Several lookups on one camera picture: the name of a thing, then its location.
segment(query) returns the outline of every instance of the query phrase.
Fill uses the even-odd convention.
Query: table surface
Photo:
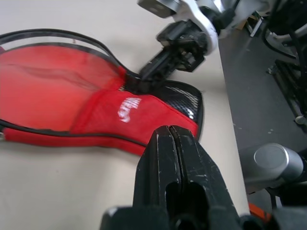
[[[0,34],[59,28],[105,43],[138,71],[161,46],[161,19],[136,0],[0,0]],[[240,215],[248,213],[219,51],[194,73],[179,72],[203,93],[201,145],[216,162]],[[139,157],[108,148],[43,148],[0,142],[0,229],[96,230],[103,212],[131,205]]]

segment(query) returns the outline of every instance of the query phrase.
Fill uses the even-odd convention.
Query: white logo
[[[137,109],[139,107],[140,101],[141,98],[133,98],[133,97],[128,97],[123,101],[117,112],[118,116],[121,118],[121,121],[126,123],[130,121],[129,117],[130,110]]]

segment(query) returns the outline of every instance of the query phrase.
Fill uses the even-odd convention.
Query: red bag
[[[199,137],[203,109],[196,88],[166,81],[135,95],[125,90],[127,71],[105,45],[82,34],[38,29],[1,35],[0,132],[8,141],[138,155],[160,126],[181,126]]]

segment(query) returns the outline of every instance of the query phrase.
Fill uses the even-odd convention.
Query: gray floor
[[[266,73],[276,59],[287,59],[245,30],[220,40],[219,47],[238,149],[269,142],[295,151],[307,148],[307,135],[294,122],[273,76]],[[271,211],[270,195],[265,190],[249,195],[248,200]]]

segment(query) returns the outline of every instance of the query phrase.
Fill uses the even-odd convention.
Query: red fabric
[[[130,98],[139,100],[137,108],[123,110]],[[71,133],[110,133],[147,144],[155,129],[169,125],[197,134],[195,122],[154,96],[101,90],[89,100]]]
[[[30,46],[7,51],[0,54],[0,119],[67,131],[92,94],[113,88],[118,78],[119,70],[112,64],[74,48]]]
[[[28,132],[22,132],[15,129],[5,128],[3,131],[7,141],[16,141],[31,145],[48,146],[48,147],[85,147],[101,146],[118,148],[124,151],[142,155],[145,147],[132,142],[109,137],[54,137],[40,135]]]

